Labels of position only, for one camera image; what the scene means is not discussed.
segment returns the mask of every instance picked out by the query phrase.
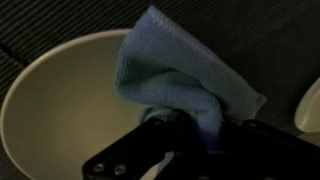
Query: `blue cloth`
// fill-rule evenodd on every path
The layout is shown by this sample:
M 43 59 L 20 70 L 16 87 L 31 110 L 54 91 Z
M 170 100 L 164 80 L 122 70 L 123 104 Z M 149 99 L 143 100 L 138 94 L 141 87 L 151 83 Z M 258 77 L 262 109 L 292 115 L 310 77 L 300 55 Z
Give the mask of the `blue cloth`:
M 115 82 L 124 98 L 155 106 L 145 111 L 143 121 L 165 116 L 173 108 L 189 113 L 209 151 L 217 148 L 223 114 L 254 118 L 266 101 L 217 55 L 153 6 L 124 40 Z

